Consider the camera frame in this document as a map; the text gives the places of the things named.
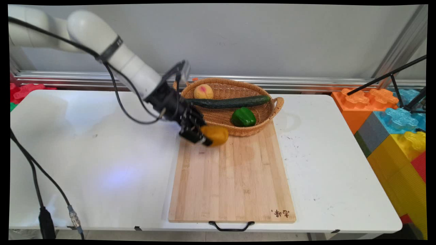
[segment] green bell pepper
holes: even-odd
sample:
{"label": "green bell pepper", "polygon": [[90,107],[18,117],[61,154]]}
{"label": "green bell pepper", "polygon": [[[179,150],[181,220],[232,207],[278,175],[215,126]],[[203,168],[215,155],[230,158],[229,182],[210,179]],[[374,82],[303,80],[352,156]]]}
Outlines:
{"label": "green bell pepper", "polygon": [[256,124],[256,117],[250,109],[241,107],[233,113],[232,123],[236,127],[250,127]]}

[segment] yellow foam block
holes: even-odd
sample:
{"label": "yellow foam block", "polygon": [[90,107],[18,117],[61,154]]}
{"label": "yellow foam block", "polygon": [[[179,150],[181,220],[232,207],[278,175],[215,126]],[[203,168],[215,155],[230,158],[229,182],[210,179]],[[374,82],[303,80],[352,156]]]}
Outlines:
{"label": "yellow foam block", "polygon": [[403,210],[427,239],[426,184],[411,164],[404,166],[388,179]]}
{"label": "yellow foam block", "polygon": [[398,216],[401,217],[401,216],[407,214],[406,211],[404,211],[404,209],[402,208],[401,202],[398,199],[398,197],[396,196],[394,190],[388,184],[388,180],[382,174],[380,167],[378,166],[377,160],[375,159],[375,156],[373,154],[371,154],[367,158],[367,160],[368,160],[369,164],[371,165],[372,170],[374,171],[375,175],[377,176],[378,181],[380,182],[381,186],[385,190],[385,193],[388,196],[389,200],[391,201],[392,206],[394,207]]}
{"label": "yellow foam block", "polygon": [[424,132],[392,134],[392,137],[409,161],[426,151],[426,133]]}
{"label": "yellow foam block", "polygon": [[409,159],[392,136],[395,134],[389,135],[370,155],[371,160],[378,164],[385,179],[389,179],[405,165],[410,164]]}

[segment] wooden cutting board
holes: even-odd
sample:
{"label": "wooden cutting board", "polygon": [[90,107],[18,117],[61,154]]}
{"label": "wooden cutting board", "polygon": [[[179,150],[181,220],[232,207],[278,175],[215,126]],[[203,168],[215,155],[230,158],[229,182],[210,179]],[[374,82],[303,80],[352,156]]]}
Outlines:
{"label": "wooden cutting board", "polygon": [[170,222],[295,222],[274,124],[218,147],[180,142]]}

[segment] white table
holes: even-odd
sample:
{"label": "white table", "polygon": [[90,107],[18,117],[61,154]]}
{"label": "white table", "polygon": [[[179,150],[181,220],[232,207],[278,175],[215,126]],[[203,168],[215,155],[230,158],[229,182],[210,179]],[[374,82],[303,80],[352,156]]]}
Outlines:
{"label": "white table", "polygon": [[[133,93],[121,92],[131,114],[151,119]],[[295,207],[294,224],[247,231],[393,233],[402,228],[392,204],[345,120],[327,95],[285,99],[274,118]],[[114,92],[37,90],[10,114],[20,143],[63,188],[83,229],[216,231],[207,223],[170,223],[180,137],[174,122],[136,124]],[[55,226],[72,225],[57,189],[38,171]],[[29,163],[11,141],[9,228],[39,228]],[[242,228],[245,224],[221,224]]]}

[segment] floor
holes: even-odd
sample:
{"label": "floor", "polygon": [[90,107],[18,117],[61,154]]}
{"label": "floor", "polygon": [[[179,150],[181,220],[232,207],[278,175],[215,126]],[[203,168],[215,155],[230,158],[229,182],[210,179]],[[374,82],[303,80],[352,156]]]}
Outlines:
{"label": "floor", "polygon": [[[10,230],[9,239],[41,239],[39,230]],[[86,240],[159,242],[274,242],[308,241],[307,233],[222,232],[222,231],[84,231]],[[57,239],[80,239],[77,231],[58,230]]]}

